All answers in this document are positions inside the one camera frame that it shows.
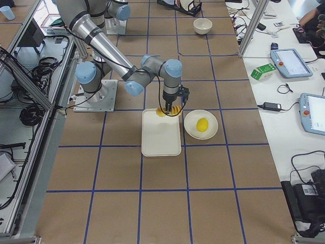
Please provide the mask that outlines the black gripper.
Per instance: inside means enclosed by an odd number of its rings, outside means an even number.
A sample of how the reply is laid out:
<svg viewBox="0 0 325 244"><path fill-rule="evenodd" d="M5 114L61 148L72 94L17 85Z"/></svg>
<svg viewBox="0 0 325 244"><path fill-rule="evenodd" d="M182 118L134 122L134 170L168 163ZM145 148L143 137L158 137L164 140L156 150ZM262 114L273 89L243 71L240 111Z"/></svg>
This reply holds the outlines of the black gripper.
<svg viewBox="0 0 325 244"><path fill-rule="evenodd" d="M165 109L171 110L173 102L177 99L175 94L163 93L163 99L165 100Z"/></svg>

